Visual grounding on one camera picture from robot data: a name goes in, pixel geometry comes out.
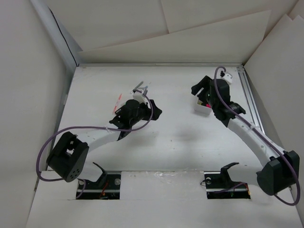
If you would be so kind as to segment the green cap highlighter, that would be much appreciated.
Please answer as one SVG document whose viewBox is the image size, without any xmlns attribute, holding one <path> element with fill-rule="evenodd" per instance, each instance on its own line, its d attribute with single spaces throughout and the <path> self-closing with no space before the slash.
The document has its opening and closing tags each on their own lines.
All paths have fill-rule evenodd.
<svg viewBox="0 0 304 228">
<path fill-rule="evenodd" d="M 115 111 L 115 114 L 116 114 L 116 115 L 120 115 L 120 114 L 122 113 L 123 109 L 124 109 L 124 105 L 121 106 L 119 109 L 117 109 L 117 110 Z"/>
</svg>

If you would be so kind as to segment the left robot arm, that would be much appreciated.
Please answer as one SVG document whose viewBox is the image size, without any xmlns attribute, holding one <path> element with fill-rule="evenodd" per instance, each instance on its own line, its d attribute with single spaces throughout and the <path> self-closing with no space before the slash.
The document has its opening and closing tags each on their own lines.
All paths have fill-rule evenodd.
<svg viewBox="0 0 304 228">
<path fill-rule="evenodd" d="M 131 99 L 115 112 L 106 127 L 78 135 L 65 132 L 50 152 L 47 165 L 66 182 L 82 179 L 95 188 L 103 187 L 105 170 L 96 163 L 87 162 L 87 155 L 107 143 L 125 138 L 140 121 L 156 121 L 162 110 L 153 100 L 150 105 Z"/>
</svg>

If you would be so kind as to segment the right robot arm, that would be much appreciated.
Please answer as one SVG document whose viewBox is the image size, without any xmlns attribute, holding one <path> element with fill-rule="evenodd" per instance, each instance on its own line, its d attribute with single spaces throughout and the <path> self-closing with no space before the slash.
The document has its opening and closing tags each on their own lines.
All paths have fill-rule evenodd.
<svg viewBox="0 0 304 228">
<path fill-rule="evenodd" d="M 264 193 L 273 196 L 292 185 L 300 188 L 299 155 L 295 151 L 287 152 L 272 142 L 243 117 L 246 111 L 231 101 L 230 87 L 225 80 L 205 76 L 192 86 L 191 93 L 203 105 L 209 105 L 215 117 L 234 132 L 258 158 L 263 168 L 256 173 L 256 181 Z"/>
</svg>

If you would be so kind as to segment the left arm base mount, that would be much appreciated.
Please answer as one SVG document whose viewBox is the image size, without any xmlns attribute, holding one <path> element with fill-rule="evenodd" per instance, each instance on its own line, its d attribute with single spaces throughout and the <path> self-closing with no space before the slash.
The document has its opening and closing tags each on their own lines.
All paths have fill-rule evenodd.
<svg viewBox="0 0 304 228">
<path fill-rule="evenodd" d="M 121 171 L 110 171 L 97 182 L 79 181 L 76 190 L 77 200 L 119 200 Z"/>
</svg>

